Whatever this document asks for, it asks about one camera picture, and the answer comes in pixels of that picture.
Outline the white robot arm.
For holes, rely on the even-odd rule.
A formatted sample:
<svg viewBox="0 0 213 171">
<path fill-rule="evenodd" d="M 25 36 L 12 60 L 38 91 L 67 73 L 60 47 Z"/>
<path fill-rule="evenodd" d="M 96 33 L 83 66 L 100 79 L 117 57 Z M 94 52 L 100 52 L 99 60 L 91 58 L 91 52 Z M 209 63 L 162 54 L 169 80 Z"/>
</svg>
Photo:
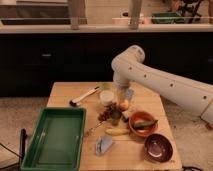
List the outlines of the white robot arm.
<svg viewBox="0 0 213 171">
<path fill-rule="evenodd" d="M 213 85 L 148 67 L 144 59 L 138 45 L 117 55 L 111 63 L 114 84 L 119 89 L 127 89 L 131 81 L 142 84 L 213 125 Z"/>
</svg>

